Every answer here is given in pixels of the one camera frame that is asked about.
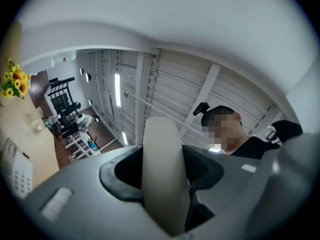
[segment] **bottle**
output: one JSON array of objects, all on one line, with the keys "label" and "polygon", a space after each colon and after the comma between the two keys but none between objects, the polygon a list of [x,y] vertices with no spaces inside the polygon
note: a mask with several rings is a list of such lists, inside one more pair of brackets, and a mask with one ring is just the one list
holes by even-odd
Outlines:
[{"label": "bottle", "polygon": [[50,117],[48,117],[47,119],[43,120],[41,126],[42,128],[48,128],[48,127],[52,127],[55,123],[58,122],[58,119],[61,118],[61,115],[52,115]]}]

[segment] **fluorescent light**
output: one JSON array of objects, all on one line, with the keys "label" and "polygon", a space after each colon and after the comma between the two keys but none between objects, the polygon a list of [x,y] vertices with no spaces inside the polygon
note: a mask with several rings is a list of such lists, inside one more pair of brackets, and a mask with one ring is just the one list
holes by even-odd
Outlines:
[{"label": "fluorescent light", "polygon": [[209,151],[213,151],[213,152],[218,153],[221,151],[221,149],[215,149],[215,147],[213,146],[212,148],[209,149]]},{"label": "fluorescent light", "polygon": [[126,136],[126,134],[125,134],[124,132],[122,132],[122,136],[123,136],[124,143],[125,143],[126,145],[128,145],[127,136]]},{"label": "fluorescent light", "polygon": [[118,107],[121,107],[121,96],[120,96],[120,75],[114,74],[115,83],[115,103]]}]

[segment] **white wall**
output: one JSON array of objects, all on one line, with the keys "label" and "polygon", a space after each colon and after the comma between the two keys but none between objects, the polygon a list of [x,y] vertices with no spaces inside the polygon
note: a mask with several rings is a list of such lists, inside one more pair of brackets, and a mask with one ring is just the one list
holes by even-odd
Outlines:
[{"label": "white wall", "polygon": [[293,107],[303,132],[320,132],[320,57],[298,84],[289,92],[287,99]]},{"label": "white wall", "polygon": [[92,22],[68,22],[23,31],[22,66],[54,54],[80,49],[121,49],[157,53],[150,40],[120,27]]},{"label": "white wall", "polygon": [[44,70],[52,68],[51,56],[47,56],[41,59],[38,59],[34,62],[31,62],[23,66],[23,71],[29,75],[34,75]]},{"label": "white wall", "polygon": [[85,76],[80,75],[80,69],[77,59],[56,63],[54,67],[47,70],[49,80],[58,78],[58,80],[65,80],[74,77],[75,80],[69,82],[69,90],[73,99],[73,102],[80,102],[80,110],[89,107],[88,100],[83,88],[83,79]]}]

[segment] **black shirt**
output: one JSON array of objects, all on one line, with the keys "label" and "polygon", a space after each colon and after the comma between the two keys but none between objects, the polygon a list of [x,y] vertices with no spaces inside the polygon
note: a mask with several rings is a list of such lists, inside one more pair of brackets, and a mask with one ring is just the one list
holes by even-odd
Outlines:
[{"label": "black shirt", "polygon": [[235,152],[233,152],[231,156],[261,159],[266,151],[277,149],[279,147],[280,146],[278,144],[264,142],[258,137],[250,137]]},{"label": "black shirt", "polygon": [[[275,128],[276,135],[282,143],[303,133],[300,124],[290,122],[288,120],[274,122],[272,126]],[[250,137],[235,152],[233,152],[231,156],[261,159],[266,151],[277,149],[279,147],[280,146],[278,144],[264,142],[258,137]]]}]

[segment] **yellow flower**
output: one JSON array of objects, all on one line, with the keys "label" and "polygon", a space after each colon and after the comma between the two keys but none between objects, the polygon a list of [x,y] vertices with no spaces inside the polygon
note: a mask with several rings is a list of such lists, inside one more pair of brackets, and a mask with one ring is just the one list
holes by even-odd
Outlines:
[{"label": "yellow flower", "polygon": [[14,95],[14,91],[11,88],[6,89],[6,96],[12,97]]},{"label": "yellow flower", "polygon": [[5,82],[7,82],[8,80],[12,80],[12,76],[13,76],[12,72],[5,72],[3,76],[3,80]]},{"label": "yellow flower", "polygon": [[19,70],[15,70],[12,74],[12,81],[15,82],[17,79],[19,79],[21,82],[24,79],[24,75]]},{"label": "yellow flower", "polygon": [[28,92],[29,85],[26,82],[22,82],[19,87],[19,93],[24,96]]},{"label": "yellow flower", "polygon": [[22,71],[22,68],[20,67],[20,64],[19,64],[19,63],[18,63],[17,65],[15,65],[15,67],[16,67],[17,70]]},{"label": "yellow flower", "polygon": [[9,72],[13,72],[13,73],[21,73],[22,72],[22,69],[17,67],[16,65],[13,66],[11,69],[9,69]]},{"label": "yellow flower", "polygon": [[23,74],[23,81],[28,83],[30,80],[30,75],[26,74],[25,72],[22,72]]},{"label": "yellow flower", "polygon": [[19,87],[21,85],[21,81],[19,79],[16,79],[13,84],[14,84],[15,88],[19,89]]}]

